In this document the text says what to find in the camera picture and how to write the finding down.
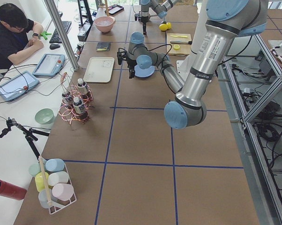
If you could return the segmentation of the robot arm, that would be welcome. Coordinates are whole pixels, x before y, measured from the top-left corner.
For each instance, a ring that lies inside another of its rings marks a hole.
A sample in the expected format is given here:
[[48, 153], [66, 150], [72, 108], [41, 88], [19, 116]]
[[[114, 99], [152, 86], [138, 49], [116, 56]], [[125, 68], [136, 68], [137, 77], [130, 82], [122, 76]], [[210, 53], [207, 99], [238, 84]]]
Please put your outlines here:
[[204, 121], [206, 106], [202, 101], [215, 70], [237, 37], [262, 33], [267, 23], [266, 0], [205, 0], [200, 9], [192, 46], [194, 59], [183, 78], [165, 54], [151, 52], [144, 45], [144, 36], [134, 32], [126, 53], [130, 76], [135, 66], [157, 67], [175, 99], [166, 104], [164, 117], [175, 129], [195, 126]]
[[162, 5], [159, 4], [157, 0], [141, 0], [141, 10], [139, 13], [135, 14], [135, 20], [138, 19], [142, 23], [143, 35], [147, 34], [146, 24], [149, 22], [150, 13], [149, 9], [151, 8], [156, 15], [163, 19], [166, 17], [167, 12], [178, 2], [178, 0], [166, 0]]

